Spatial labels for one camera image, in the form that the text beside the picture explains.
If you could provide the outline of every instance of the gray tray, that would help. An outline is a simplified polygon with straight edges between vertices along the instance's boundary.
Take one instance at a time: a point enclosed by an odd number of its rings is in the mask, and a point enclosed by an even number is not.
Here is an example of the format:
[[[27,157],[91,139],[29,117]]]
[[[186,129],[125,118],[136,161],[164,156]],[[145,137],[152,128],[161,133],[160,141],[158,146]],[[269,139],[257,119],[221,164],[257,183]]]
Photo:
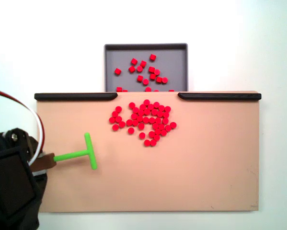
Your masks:
[[[188,54],[187,44],[136,44],[136,45],[105,45],[105,90],[115,92],[117,87],[129,92],[143,92],[146,87],[151,87],[152,91],[188,91]],[[155,54],[156,60],[150,61],[151,54]],[[138,63],[147,62],[141,73],[137,71],[130,73],[128,68],[130,61],[135,58]],[[155,80],[150,80],[148,72],[149,66],[153,66],[161,71],[160,77],[169,79],[166,84],[159,84]],[[114,71],[119,68],[122,73],[116,76]],[[137,82],[138,75],[149,80],[147,86]]]

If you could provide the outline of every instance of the red puck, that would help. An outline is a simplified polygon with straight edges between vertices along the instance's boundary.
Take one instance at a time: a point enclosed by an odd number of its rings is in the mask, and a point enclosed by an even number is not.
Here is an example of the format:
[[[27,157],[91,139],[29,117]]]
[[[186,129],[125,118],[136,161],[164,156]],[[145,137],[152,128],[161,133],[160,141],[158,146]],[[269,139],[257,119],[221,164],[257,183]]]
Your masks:
[[[126,121],[126,125],[127,125],[127,126],[133,125],[133,121],[132,121],[131,119],[128,119],[128,120]]]
[[[137,81],[142,82],[142,80],[143,80],[143,76],[138,75],[138,77],[137,77]]]
[[[133,72],[135,72],[136,68],[131,66],[131,67],[128,68],[128,70],[129,70],[129,72],[133,73]]]
[[[144,139],[144,138],[145,138],[145,133],[140,133],[140,134],[139,134],[139,138],[140,138],[140,139]]]
[[[171,107],[170,107],[170,106],[166,106],[166,107],[164,108],[164,111],[170,112],[170,111],[171,111]]]
[[[138,113],[139,112],[139,109],[137,107],[133,108],[133,113]]]
[[[141,73],[142,70],[143,70],[142,66],[138,66],[138,67],[137,67],[137,71],[138,71],[139,73]]]
[[[130,61],[130,63],[132,63],[133,65],[137,64],[137,62],[138,61],[136,59],[134,59],[134,58]]]
[[[170,123],[170,126],[171,126],[172,129],[174,129],[174,128],[176,128],[177,125],[176,125],[175,122],[171,122],[171,123]]]
[[[162,78],[162,83],[167,84],[168,83],[168,79],[166,77]]]
[[[162,111],[159,111],[158,113],[157,113],[157,117],[162,117],[163,116],[163,112]]]
[[[161,77],[157,77],[157,78],[156,78],[156,82],[157,82],[157,83],[161,83],[161,82],[162,82],[162,78],[161,78]]]
[[[154,73],[155,73],[156,76],[158,76],[158,75],[160,75],[161,72],[159,71],[159,69],[155,69]]]
[[[153,106],[153,104],[149,104],[149,105],[148,105],[148,109],[149,109],[149,110],[152,110],[152,109],[154,109],[154,106]]]
[[[157,124],[157,123],[154,123],[152,127],[153,127],[154,130],[155,130],[155,129],[158,129],[158,124]]]
[[[139,115],[139,116],[143,116],[143,115],[144,115],[144,110],[139,109],[138,115]]]
[[[132,127],[128,129],[128,133],[129,133],[129,134],[133,134],[134,131],[135,131],[135,130],[134,130],[134,128],[132,128]]]
[[[131,109],[135,108],[135,103],[133,103],[133,102],[129,103],[128,107]]]
[[[155,146],[155,145],[157,144],[157,141],[151,140],[151,141],[150,141],[150,144],[151,144],[151,146]]]
[[[155,123],[155,118],[154,117],[150,117],[149,118],[149,123],[150,124],[154,124]]]
[[[161,133],[161,130],[160,130],[159,128],[157,128],[157,129],[155,130],[155,134],[160,135],[160,133]]]
[[[150,138],[153,138],[154,136],[155,136],[155,132],[150,131],[150,132],[149,132],[149,137],[150,137]]]
[[[154,67],[152,67],[152,66],[149,67],[149,72],[150,72],[150,73],[154,73],[154,70],[155,70]]]
[[[138,117],[137,117],[137,121],[138,121],[138,122],[143,121],[143,117],[142,117],[142,116],[138,116]]]
[[[148,99],[146,99],[146,100],[144,100],[144,102],[143,102],[143,103],[144,103],[144,105],[145,105],[145,106],[148,106],[148,105],[149,105],[149,100],[148,100]]]
[[[133,120],[133,126],[137,126],[137,125],[138,125],[138,123],[139,123],[139,121],[137,121],[137,120]]]
[[[154,73],[151,73],[150,76],[149,76],[149,78],[150,78],[151,80],[155,80],[155,79],[156,79],[156,75],[155,75]]]
[[[142,83],[143,83],[144,85],[148,85],[148,84],[149,84],[149,80],[148,80],[148,79],[144,79],[144,80],[142,81]]]
[[[143,118],[143,123],[147,124],[148,122],[149,122],[149,118],[148,118],[147,116],[145,116],[145,117]]]
[[[166,130],[162,130],[161,131],[161,135],[164,137],[165,135],[167,135],[167,131]]]
[[[163,113],[163,117],[164,117],[164,118],[168,118],[168,117],[169,117],[169,113],[168,113],[168,112],[164,112],[164,113]]]
[[[146,107],[144,104],[141,104],[141,105],[139,106],[139,108],[140,108],[141,110],[145,110],[147,107]]]
[[[149,109],[145,109],[145,110],[144,110],[144,114],[145,114],[145,115],[149,115],[150,113],[151,113],[151,111],[150,111]]]
[[[115,110],[116,110],[118,113],[120,113],[120,112],[122,111],[122,107],[121,107],[121,106],[117,106],[117,107],[115,108]]]
[[[137,114],[132,114],[130,117],[133,119],[133,120],[135,120],[136,118],[137,118]]]
[[[140,124],[138,125],[138,128],[139,128],[140,130],[143,130],[143,129],[144,129],[144,124],[143,124],[143,123],[140,123]]]
[[[168,123],[169,123],[169,119],[168,119],[168,118],[164,118],[164,119],[162,120],[162,123],[164,123],[165,125],[168,124]]]
[[[170,125],[167,125],[164,129],[165,129],[167,132],[170,132],[170,131],[171,131],[171,126],[170,126]]]
[[[114,125],[113,125],[113,130],[114,130],[114,131],[117,131],[118,129],[119,129],[119,126],[118,126],[117,124],[114,124]]]
[[[152,115],[156,116],[158,113],[157,109],[152,109]]]
[[[120,123],[120,122],[122,121],[122,117],[117,116],[117,117],[115,118],[115,121],[116,121],[117,123]]]
[[[118,69],[118,68],[116,68],[116,69],[115,69],[115,74],[116,74],[116,75],[120,75],[120,73],[121,73],[121,70]]]
[[[118,112],[117,111],[113,111],[112,115],[113,115],[113,117],[117,117],[118,116]]]
[[[121,122],[119,123],[119,127],[120,127],[120,128],[124,128],[124,127],[125,127],[125,122],[124,122],[124,121],[121,121]]]
[[[109,122],[111,123],[111,124],[113,124],[114,122],[115,122],[115,118],[112,116],[112,117],[110,117],[109,118]]]
[[[145,140],[144,141],[144,145],[147,147],[147,146],[149,146],[150,145],[150,141],[149,140]]]
[[[158,128],[159,128],[160,130],[164,130],[164,124],[159,124]]]
[[[151,61],[155,61],[156,55],[155,55],[155,54],[151,54],[151,56],[149,57],[149,59],[150,59]]]
[[[159,109],[159,111],[164,111],[164,106],[163,105],[160,105],[159,107],[158,107],[158,109]]]
[[[159,102],[155,102],[155,103],[154,103],[154,108],[157,109],[158,107],[159,107]]]
[[[146,61],[141,61],[141,63],[140,63],[140,65],[141,65],[143,68],[145,67],[146,64],[147,64]]]
[[[154,136],[154,140],[155,140],[155,141],[159,141],[160,138],[161,138],[161,137],[160,137],[159,135],[155,135],[155,136]]]
[[[156,124],[160,124],[160,123],[161,123],[160,117],[157,117],[157,118],[155,119],[155,123],[156,123]]]

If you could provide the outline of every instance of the green handle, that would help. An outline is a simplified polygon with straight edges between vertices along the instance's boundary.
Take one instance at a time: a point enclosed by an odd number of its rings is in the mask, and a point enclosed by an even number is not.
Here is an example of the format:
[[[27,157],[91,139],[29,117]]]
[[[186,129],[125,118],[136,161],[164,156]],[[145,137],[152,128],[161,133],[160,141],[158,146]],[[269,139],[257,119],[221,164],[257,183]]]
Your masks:
[[[60,155],[60,156],[55,156],[54,161],[64,161],[64,160],[88,155],[90,158],[91,168],[93,170],[97,169],[97,163],[95,160],[95,155],[94,155],[93,146],[92,146],[89,133],[85,133],[85,141],[86,141],[87,150],[82,150],[78,152],[72,152],[72,153],[67,153],[67,154]]]

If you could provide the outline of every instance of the pile of red pieces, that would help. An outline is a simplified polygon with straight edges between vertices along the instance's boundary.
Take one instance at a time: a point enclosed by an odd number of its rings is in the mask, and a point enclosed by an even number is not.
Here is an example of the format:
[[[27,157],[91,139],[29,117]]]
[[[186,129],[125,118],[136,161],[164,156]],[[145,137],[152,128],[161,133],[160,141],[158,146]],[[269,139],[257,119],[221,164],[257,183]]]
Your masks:
[[[155,61],[156,60],[156,55],[155,54],[151,54],[149,59],[151,61]],[[130,66],[128,68],[128,71],[130,73],[133,73],[133,72],[136,71],[135,65],[138,63],[138,61],[135,58],[133,58],[130,63],[132,64],[132,66]],[[141,61],[140,65],[137,67],[137,72],[141,73],[143,71],[143,69],[145,68],[146,64],[147,64],[146,61]],[[121,72],[122,71],[120,69],[118,69],[118,68],[115,69],[115,74],[117,76],[120,75]],[[168,78],[160,77],[159,76],[160,73],[161,73],[160,70],[154,68],[153,66],[149,67],[149,73],[150,73],[149,79],[151,81],[155,80],[159,84],[160,83],[166,84],[168,82]],[[137,77],[137,81],[140,82],[140,83],[142,82],[142,84],[145,85],[145,86],[149,84],[149,79],[147,79],[147,78],[144,79],[142,75],[138,75],[138,77]],[[121,87],[117,87],[116,91],[117,92],[124,92]],[[145,92],[151,92],[151,91],[152,91],[151,87],[145,88]]]
[[[169,124],[169,115],[171,108],[169,106],[163,106],[158,102],[150,103],[148,99],[144,100],[143,104],[136,107],[135,103],[129,103],[129,108],[133,111],[131,119],[127,120],[126,123],[119,116],[122,111],[121,106],[117,106],[112,112],[112,117],[109,118],[109,122],[114,124],[112,129],[117,131],[119,128],[124,128],[127,125],[128,133],[134,134],[135,129],[138,127],[140,131],[144,130],[144,127],[148,124],[152,125],[154,131],[150,131],[148,136],[151,140],[146,139],[144,141],[145,146],[155,146],[161,137],[165,137],[168,132],[176,128],[176,123],[171,122]],[[144,132],[140,132],[139,138],[145,139],[147,135]]]

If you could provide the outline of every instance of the black edge rail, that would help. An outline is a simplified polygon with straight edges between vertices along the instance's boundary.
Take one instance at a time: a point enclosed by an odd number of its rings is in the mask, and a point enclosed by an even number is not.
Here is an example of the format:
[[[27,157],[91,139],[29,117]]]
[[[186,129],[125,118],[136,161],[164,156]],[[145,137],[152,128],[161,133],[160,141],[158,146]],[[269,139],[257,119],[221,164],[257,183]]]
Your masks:
[[[93,92],[93,93],[35,93],[37,101],[111,101],[116,98],[116,92]]]
[[[187,49],[187,43],[167,44],[106,44],[105,50]]]
[[[179,92],[178,96],[187,101],[258,101],[260,93],[212,93],[212,92]]]

